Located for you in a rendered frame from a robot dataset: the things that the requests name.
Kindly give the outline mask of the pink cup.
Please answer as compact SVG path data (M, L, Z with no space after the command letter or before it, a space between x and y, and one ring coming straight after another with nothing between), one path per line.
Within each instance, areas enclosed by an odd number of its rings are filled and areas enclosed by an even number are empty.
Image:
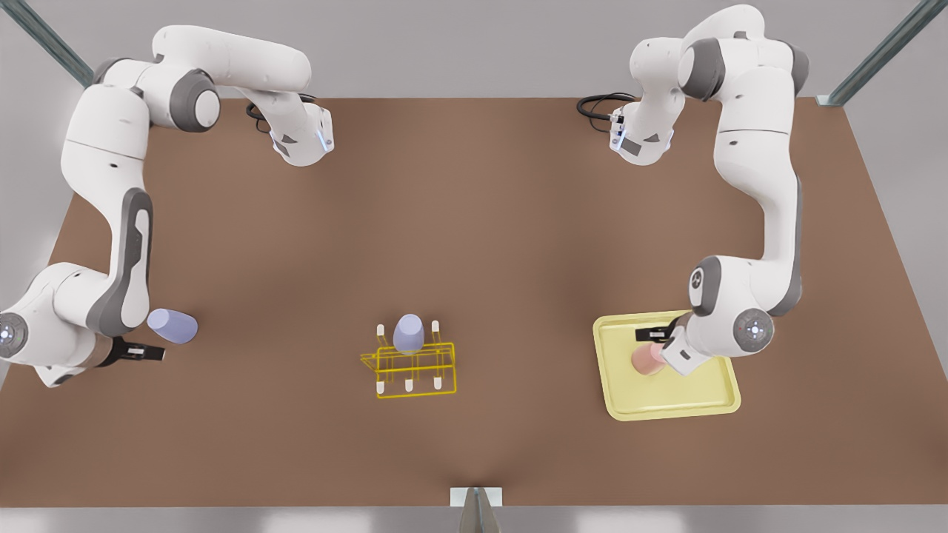
M661 355L663 348L664 344L660 342L647 342L637 346L631 354L633 368L647 377L657 374L667 367L667 362Z

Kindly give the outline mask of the silver frame post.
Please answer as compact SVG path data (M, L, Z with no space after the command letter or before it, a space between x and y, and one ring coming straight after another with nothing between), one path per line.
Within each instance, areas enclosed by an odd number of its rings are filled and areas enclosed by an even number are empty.
M873 48L870 54L839 82L832 92L817 95L816 104L827 107L842 107L851 100L868 81L872 80L895 58L918 34L948 8L948 0L920 0L887 37Z
M85 60L27 3L26 0L0 0L0 9L82 87L93 81L93 70Z
M502 488L451 488L450 506L461 507L459 533L502 533L494 512Z

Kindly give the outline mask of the lavender cup upside down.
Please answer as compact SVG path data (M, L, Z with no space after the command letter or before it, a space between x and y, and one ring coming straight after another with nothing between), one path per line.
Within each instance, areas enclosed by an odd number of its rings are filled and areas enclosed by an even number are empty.
M399 318L393 332L393 347L400 353L413 354L424 346L424 323L414 314Z

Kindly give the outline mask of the pale yellow tray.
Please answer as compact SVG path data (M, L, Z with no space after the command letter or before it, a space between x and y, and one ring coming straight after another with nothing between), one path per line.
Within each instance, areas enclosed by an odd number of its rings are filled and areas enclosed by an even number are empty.
M683 311L602 316L593 337L604 401L619 421L731 414L741 407L732 362L714 358L687 377L671 368L642 375L631 363L634 349L650 343L650 331L670 324Z

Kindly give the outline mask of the lavender cup lying down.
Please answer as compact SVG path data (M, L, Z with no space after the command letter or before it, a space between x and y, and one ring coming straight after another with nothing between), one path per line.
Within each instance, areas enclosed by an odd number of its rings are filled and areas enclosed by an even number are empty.
M178 345L192 341L198 332L196 318L168 308L153 310L147 324L159 337Z

